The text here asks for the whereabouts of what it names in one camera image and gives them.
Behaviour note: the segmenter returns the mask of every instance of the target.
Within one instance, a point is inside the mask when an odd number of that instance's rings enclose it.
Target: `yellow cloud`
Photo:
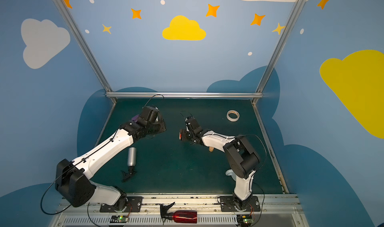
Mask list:
[[[373,136],[384,138],[384,54],[362,50],[320,67],[324,82]]]
[[[163,37],[168,40],[202,40],[206,36],[199,23],[185,16],[176,16],[169,27],[163,30]]]

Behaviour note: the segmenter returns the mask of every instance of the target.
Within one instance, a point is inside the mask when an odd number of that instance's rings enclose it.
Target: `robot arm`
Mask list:
[[[192,116],[186,118],[185,124],[187,128],[180,130],[180,140],[189,140],[225,153],[231,169],[236,174],[234,203],[238,209],[243,209],[252,198],[253,175],[260,163],[257,152],[244,136],[226,136],[210,129],[203,130]]]
[[[74,207],[87,202],[115,205],[121,210],[125,193],[117,187],[103,186],[89,179],[111,158],[147,134],[162,133],[166,124],[155,107],[145,106],[136,121],[122,124],[117,131],[88,153],[73,161],[62,160],[56,168],[55,188]]]

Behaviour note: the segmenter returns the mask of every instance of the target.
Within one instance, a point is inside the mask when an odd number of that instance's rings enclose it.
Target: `black bracket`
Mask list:
[[[219,196],[218,201],[220,202],[221,212],[238,212],[239,210],[235,207],[233,196]],[[257,196],[253,196],[249,203],[244,208],[245,211],[251,211],[251,205],[254,212],[260,212],[260,203]]]
[[[102,204],[100,207],[100,213],[129,213],[140,212],[143,197],[141,196],[127,196],[127,206],[121,212],[117,212],[116,207],[113,205]]]

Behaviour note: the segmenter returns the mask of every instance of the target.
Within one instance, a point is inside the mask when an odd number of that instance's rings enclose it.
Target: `tape roll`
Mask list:
[[[236,114],[237,118],[236,119],[233,119],[229,116],[229,114]],[[229,121],[232,121],[232,122],[236,122],[238,119],[240,118],[240,114],[238,113],[238,111],[235,111],[235,110],[229,110],[228,113],[227,113],[227,119]]]

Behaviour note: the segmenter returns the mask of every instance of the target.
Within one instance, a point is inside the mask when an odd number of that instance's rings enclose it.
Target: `purple object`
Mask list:
[[[133,117],[131,120],[134,121],[135,123],[137,122],[137,119],[139,118],[139,114],[137,114],[135,117]]]

